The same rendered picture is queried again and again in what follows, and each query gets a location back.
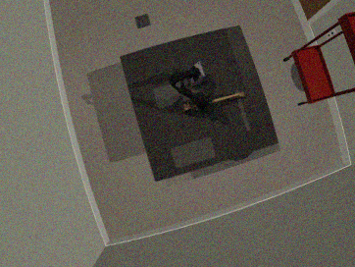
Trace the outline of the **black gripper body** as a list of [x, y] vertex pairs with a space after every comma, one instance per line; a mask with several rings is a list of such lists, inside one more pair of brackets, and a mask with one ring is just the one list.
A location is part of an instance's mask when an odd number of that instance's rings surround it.
[[[201, 92], [201, 93], [196, 93], [197, 95], [203, 95], [203, 93]], [[203, 115], [203, 114], [207, 114], [207, 112], [206, 112], [206, 110], [204, 109], [204, 108], [202, 108], [203, 110], [200, 110], [200, 113], [201, 113], [201, 115]]]

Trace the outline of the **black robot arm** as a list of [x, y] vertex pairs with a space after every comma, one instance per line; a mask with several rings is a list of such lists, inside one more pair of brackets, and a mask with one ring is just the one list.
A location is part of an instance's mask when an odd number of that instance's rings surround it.
[[[209, 96], [205, 96], [205, 94], [197, 95], [194, 92], [188, 90], [184, 85], [185, 78], [192, 79], [193, 77], [198, 77], [200, 75], [199, 70], [193, 66], [188, 72], [174, 72], [169, 78], [169, 83], [172, 88], [176, 89], [179, 93], [182, 93], [186, 97], [190, 98], [194, 101], [194, 104], [198, 107], [205, 108], [207, 113], [210, 113], [214, 110], [211, 103], [213, 102], [212, 98]], [[175, 86], [180, 81], [181, 87], [178, 88]]]

